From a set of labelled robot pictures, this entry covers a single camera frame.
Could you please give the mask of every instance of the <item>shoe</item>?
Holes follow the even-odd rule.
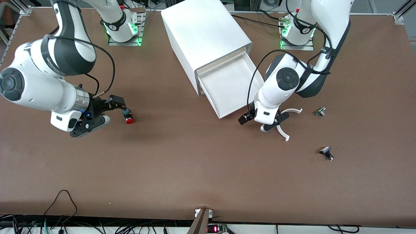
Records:
[[[9,38],[12,36],[13,29],[12,28],[5,28],[4,31],[7,33]]]

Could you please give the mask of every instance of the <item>person's leg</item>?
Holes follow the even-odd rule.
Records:
[[[1,2],[8,2],[10,3],[9,0],[0,0]],[[1,18],[4,21],[5,24],[5,28],[4,30],[6,31],[6,33],[9,35],[9,37],[12,35],[13,29],[15,28],[15,21],[13,20],[13,13],[12,13],[12,9],[10,9],[10,7],[5,7],[4,11],[3,11],[3,15],[1,16]]]

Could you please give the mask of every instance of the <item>brown table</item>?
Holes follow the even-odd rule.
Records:
[[[322,91],[282,105],[303,108],[282,124],[289,142],[254,121],[240,126],[246,109],[216,117],[174,55],[160,12],[146,23],[140,47],[107,46],[97,12],[85,9],[83,17],[92,41],[115,58],[110,93],[125,98],[137,122],[126,125],[112,111],[110,125],[73,139],[49,123],[49,112],[1,98],[0,213],[43,214],[67,189],[82,216],[192,219],[195,208],[209,207],[228,222],[416,226],[416,63],[392,17],[351,16]],[[276,28],[237,22],[253,41],[255,64],[278,47]],[[49,8],[22,17],[3,67],[18,45],[56,25]],[[304,61],[314,54],[293,53]],[[111,63],[100,51],[97,57],[91,74],[104,88]],[[67,80],[95,89],[86,76]],[[323,106],[327,115],[316,117]],[[318,154],[327,145],[332,162]],[[62,196],[49,214],[72,212]]]

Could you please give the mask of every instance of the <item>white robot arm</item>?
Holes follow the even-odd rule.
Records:
[[[0,74],[2,96],[18,105],[52,111],[51,124],[71,132],[73,137],[95,130],[95,126],[108,124],[109,118],[102,114],[107,110],[121,108],[123,114],[131,118],[122,98],[110,96],[107,101],[93,98],[82,87],[64,80],[65,76],[90,72],[95,64],[96,53],[76,0],[51,0],[51,3],[58,20],[58,31],[53,36],[45,35],[16,49],[13,62]],[[111,15],[113,19],[115,15],[125,15],[119,6],[113,5],[101,10],[100,14]],[[131,34],[131,30],[123,31],[121,25],[118,30],[112,31],[111,36],[128,40]],[[85,125],[88,121],[98,120],[100,124],[94,123],[95,126]]]
[[[249,106],[249,112],[239,119],[241,125],[254,119],[264,124],[262,130],[268,131],[286,119],[282,119],[282,116],[279,118],[279,106],[293,93],[301,97],[313,97],[319,93],[348,34],[349,12],[353,1],[303,0],[298,14],[303,13],[304,21],[313,16],[314,20],[311,20],[311,24],[317,22],[329,39],[321,49],[315,66],[299,61],[289,54],[277,56],[266,72],[263,87]],[[308,39],[301,34],[305,25],[299,28],[294,25],[290,29],[289,33],[292,32],[290,35]]]

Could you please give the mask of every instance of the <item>red tip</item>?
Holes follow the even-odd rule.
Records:
[[[126,119],[126,124],[132,124],[134,122],[134,119],[132,118],[127,118]]]

